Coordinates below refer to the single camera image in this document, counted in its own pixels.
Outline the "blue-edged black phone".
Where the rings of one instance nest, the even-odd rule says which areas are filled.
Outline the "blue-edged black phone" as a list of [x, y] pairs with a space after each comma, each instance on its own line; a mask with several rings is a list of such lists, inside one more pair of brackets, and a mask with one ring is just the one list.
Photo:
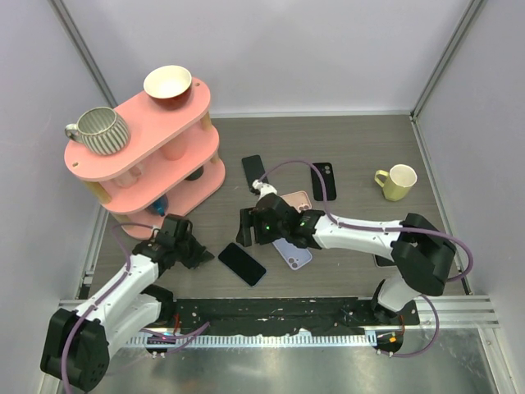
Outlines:
[[256, 286], [267, 270], [235, 243], [230, 243], [218, 259], [248, 286]]

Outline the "pink phone case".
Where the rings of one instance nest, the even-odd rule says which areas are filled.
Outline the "pink phone case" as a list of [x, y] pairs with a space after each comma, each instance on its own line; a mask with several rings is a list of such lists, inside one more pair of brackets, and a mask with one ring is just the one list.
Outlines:
[[281, 198], [299, 213], [312, 208], [308, 194], [303, 190], [282, 195]]

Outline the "lilac phone case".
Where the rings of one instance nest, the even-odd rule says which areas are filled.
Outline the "lilac phone case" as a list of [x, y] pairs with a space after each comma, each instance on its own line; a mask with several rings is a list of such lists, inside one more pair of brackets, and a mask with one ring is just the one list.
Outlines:
[[285, 239], [275, 240], [272, 244], [289, 268], [294, 271], [301, 269], [313, 259], [313, 256], [308, 249], [298, 248]]

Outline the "silver-edged black phone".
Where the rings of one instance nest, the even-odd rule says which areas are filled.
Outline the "silver-edged black phone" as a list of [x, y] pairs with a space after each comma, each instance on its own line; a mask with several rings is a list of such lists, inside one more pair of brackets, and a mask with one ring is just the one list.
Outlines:
[[374, 262], [376, 266], [379, 268], [388, 268], [388, 267], [396, 266], [396, 263], [391, 259], [388, 259], [382, 256], [378, 256], [378, 255], [374, 255], [373, 258], [374, 258]]

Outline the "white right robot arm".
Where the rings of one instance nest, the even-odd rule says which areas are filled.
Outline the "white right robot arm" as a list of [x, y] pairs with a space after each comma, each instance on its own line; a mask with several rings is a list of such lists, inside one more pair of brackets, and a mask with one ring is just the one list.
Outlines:
[[447, 235], [415, 213], [401, 221], [367, 222], [317, 209], [298, 211], [275, 194], [240, 210], [239, 244], [279, 239], [301, 249], [353, 250], [393, 263], [396, 274], [380, 282], [370, 304], [373, 319], [381, 324], [393, 322], [419, 296], [442, 295], [456, 255]]

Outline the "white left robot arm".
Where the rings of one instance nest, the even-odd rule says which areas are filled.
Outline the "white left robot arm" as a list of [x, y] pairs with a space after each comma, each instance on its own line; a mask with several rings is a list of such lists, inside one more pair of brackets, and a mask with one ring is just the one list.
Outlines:
[[111, 358], [138, 331], [168, 326], [176, 302], [156, 281], [176, 263], [196, 268], [213, 255], [193, 234], [193, 224], [174, 214], [150, 237], [125, 253], [126, 261], [95, 295], [73, 310], [58, 309], [50, 318], [41, 370], [62, 381], [66, 393], [93, 390]]

